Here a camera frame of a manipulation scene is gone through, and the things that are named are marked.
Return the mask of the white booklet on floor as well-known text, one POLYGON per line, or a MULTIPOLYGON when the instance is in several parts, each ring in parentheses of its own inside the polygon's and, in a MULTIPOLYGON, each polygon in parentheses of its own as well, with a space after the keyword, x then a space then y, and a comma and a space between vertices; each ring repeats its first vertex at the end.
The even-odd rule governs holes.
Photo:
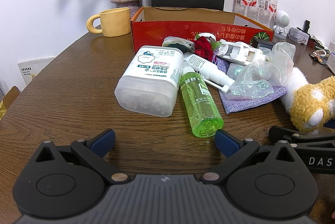
POLYGON ((18 67, 25 84, 28 85, 53 59, 54 57, 48 57, 19 62, 18 67))

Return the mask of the grey small device box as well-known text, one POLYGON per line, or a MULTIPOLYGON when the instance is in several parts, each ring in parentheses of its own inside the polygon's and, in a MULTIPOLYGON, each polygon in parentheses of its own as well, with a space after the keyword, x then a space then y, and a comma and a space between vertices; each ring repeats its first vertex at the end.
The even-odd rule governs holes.
POLYGON ((291 27, 287 36, 298 44, 307 45, 310 35, 296 27, 291 27))

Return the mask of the small white robot figurine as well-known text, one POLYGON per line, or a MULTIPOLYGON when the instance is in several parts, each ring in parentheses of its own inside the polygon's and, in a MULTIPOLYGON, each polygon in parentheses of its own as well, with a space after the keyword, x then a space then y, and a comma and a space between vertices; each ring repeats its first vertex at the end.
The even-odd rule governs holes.
POLYGON ((286 27, 290 24, 289 15, 283 10, 278 10, 274 17, 274 23, 274 35, 278 38, 285 39, 287 37, 286 27))

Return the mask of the yellow white plush toy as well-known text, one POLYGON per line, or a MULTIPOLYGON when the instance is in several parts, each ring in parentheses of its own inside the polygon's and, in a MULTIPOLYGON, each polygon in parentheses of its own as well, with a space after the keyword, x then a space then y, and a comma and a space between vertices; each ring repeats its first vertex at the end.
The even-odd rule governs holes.
POLYGON ((334 119, 334 76, 312 84, 294 67, 286 90, 280 100, 300 133, 317 134, 325 123, 334 119))

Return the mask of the snack packets pile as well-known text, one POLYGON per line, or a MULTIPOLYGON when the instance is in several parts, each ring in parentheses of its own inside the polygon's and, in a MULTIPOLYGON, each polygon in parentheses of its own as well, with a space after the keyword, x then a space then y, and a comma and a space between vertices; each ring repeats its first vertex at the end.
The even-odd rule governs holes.
POLYGON ((308 46, 313 49, 313 51, 309 53, 309 56, 314 61, 317 61, 322 65, 325 65, 330 55, 329 50, 326 49, 323 44, 316 42, 314 40, 309 40, 308 46))

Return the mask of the red artificial rose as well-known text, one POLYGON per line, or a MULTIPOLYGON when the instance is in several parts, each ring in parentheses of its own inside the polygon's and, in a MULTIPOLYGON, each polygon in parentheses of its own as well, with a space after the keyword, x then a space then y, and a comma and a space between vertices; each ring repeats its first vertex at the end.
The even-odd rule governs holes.
POLYGON ((197 33, 194 39, 194 53, 208 61, 212 61, 214 51, 221 46, 214 34, 197 33))

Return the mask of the water bottle pack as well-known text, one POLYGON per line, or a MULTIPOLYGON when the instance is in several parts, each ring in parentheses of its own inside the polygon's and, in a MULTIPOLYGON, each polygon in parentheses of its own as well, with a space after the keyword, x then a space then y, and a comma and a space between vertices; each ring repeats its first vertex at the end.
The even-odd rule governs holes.
POLYGON ((233 11, 272 29, 278 0, 234 0, 233 11))

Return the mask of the starry night cloth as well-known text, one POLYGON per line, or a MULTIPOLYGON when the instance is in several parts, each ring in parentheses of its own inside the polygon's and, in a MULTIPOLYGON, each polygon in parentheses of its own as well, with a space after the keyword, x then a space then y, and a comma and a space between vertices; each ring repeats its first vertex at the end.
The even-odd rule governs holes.
POLYGON ((162 46, 170 48, 178 48, 184 54, 187 52, 194 53, 195 51, 194 42, 180 37, 166 37, 162 43, 162 46))

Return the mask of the white cotton swab container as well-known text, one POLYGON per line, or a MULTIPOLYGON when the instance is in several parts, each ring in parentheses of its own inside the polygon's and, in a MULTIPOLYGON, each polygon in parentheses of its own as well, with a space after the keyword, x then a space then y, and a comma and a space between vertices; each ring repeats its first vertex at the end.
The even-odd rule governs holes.
POLYGON ((183 53, 177 48, 142 46, 117 83, 115 96, 126 110, 169 117, 175 107, 183 53))

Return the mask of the purple drawstring pouch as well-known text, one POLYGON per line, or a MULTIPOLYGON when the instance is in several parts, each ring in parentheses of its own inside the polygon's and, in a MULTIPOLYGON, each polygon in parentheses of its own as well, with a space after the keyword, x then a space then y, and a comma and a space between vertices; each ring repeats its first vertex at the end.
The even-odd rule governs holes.
MULTIPOLYGON (((221 58, 216 58, 215 64, 219 70, 223 71, 233 79, 237 78, 237 75, 244 67, 243 65, 236 63, 229 63, 221 58)), ((274 86, 273 90, 273 93, 265 97, 254 99, 234 99, 229 95, 224 94, 221 90, 218 90, 218 92, 226 114, 230 114, 267 104, 284 96, 287 93, 287 89, 284 86, 274 86)))

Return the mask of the iridescent plastic bag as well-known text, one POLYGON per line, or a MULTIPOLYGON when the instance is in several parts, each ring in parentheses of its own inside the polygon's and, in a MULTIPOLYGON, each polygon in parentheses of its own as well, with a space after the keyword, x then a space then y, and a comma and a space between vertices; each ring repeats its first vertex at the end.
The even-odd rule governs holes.
POLYGON ((231 63, 227 75, 235 80, 226 97, 230 100, 263 98, 274 93, 275 87, 287 85, 294 67, 296 46, 287 42, 274 45, 270 56, 249 65, 231 63))

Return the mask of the black cube box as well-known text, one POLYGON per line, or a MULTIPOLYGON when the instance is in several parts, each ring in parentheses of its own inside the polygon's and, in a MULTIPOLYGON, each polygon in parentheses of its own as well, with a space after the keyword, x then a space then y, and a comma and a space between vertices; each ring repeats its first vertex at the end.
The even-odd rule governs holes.
POLYGON ((251 40, 250 45, 253 46, 254 48, 258 48, 258 49, 260 49, 262 47, 262 48, 268 48, 269 50, 271 50, 273 48, 273 46, 275 45, 275 43, 272 42, 272 41, 269 41, 269 40, 253 38, 251 40))

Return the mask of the red cardboard tray box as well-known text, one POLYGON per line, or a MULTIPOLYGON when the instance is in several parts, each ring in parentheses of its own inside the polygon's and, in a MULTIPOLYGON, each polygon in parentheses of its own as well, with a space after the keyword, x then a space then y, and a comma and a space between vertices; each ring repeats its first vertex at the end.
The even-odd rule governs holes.
POLYGON ((250 44, 253 38, 272 40, 273 30, 246 16, 203 8, 144 6, 131 18, 133 49, 161 46, 166 37, 194 40, 211 33, 217 40, 250 44))

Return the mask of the yellow ceramic mug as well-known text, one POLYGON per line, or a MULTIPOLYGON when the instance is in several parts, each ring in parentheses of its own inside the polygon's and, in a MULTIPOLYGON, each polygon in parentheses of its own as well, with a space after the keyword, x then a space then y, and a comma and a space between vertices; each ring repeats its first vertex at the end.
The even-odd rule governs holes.
POLYGON ((86 28, 92 34, 102 34, 104 37, 118 37, 131 32, 130 21, 129 8, 114 8, 92 15, 86 22, 86 28), (93 26, 96 19, 100 19, 100 29, 93 26))

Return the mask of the green spray bottle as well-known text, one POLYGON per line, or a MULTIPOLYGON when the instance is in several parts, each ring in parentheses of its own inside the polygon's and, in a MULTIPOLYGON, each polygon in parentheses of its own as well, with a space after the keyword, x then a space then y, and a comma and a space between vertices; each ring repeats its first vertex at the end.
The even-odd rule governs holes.
POLYGON ((186 61, 182 64, 180 91, 196 137, 211 137, 222 129, 224 121, 204 79, 186 61))

